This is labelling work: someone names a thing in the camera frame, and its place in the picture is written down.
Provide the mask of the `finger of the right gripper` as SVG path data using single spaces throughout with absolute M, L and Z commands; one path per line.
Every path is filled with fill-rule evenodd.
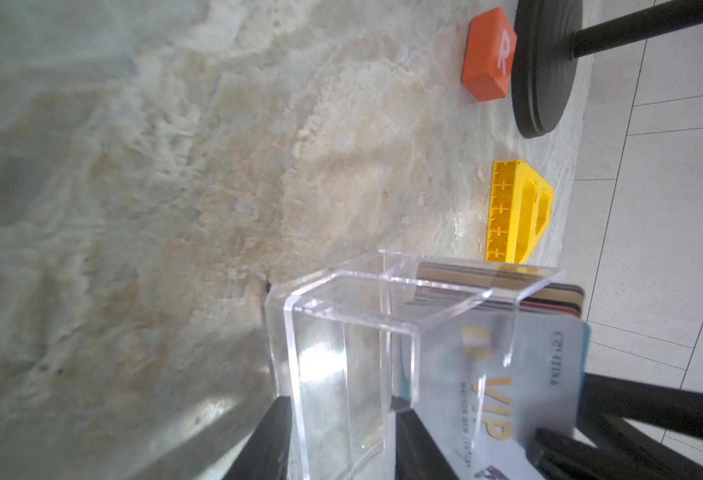
M 701 392 L 587 374 L 579 411 L 635 420 L 703 440 Z
M 539 429 L 525 450 L 529 463 L 545 479 L 703 479 L 703 468 L 647 467 Z

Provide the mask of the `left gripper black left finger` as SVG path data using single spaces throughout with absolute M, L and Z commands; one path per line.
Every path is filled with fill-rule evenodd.
M 285 480 L 291 429 L 291 400 L 288 396 L 279 396 L 272 402 L 223 480 Z

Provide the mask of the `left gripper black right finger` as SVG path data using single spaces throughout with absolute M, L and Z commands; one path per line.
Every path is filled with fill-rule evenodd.
M 397 413 L 396 480 L 457 480 L 415 410 Z

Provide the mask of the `clear acrylic card box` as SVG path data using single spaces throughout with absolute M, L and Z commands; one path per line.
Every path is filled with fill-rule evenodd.
M 497 269 L 504 263 L 377 250 L 291 282 L 265 300 L 272 374 L 292 407 L 291 479 L 391 479 L 397 413 L 415 410 L 421 340 L 471 310 L 493 290 L 417 278 L 421 263 Z M 541 270 L 543 286 L 561 270 Z

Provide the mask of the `silver VIP card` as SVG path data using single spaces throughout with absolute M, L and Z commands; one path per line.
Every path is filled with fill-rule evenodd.
M 591 330 L 569 315 L 471 310 L 421 340 L 417 416 L 459 479 L 539 479 L 539 429 L 575 430 Z

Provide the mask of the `card stack in box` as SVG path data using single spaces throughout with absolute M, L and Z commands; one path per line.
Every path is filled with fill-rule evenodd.
M 509 306 L 503 292 L 519 293 L 519 309 L 524 312 L 551 315 L 570 315 L 581 319 L 585 290 L 566 283 L 547 282 L 543 286 L 535 285 L 541 280 L 541 270 L 520 265 L 499 265 L 497 269 L 489 267 L 475 268 L 443 263 L 421 263 L 417 269 L 417 278 L 437 283 L 450 283 L 493 290 L 493 296 L 479 309 L 501 310 Z

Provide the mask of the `yellow triangular plastic piece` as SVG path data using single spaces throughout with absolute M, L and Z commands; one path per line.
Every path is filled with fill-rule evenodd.
M 525 264 L 551 223 L 555 190 L 523 160 L 493 163 L 485 259 Z

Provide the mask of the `small red cube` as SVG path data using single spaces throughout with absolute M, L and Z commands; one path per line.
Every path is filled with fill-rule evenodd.
M 515 47 L 517 34 L 503 8 L 491 9 L 471 20 L 461 84 L 477 101 L 507 97 Z

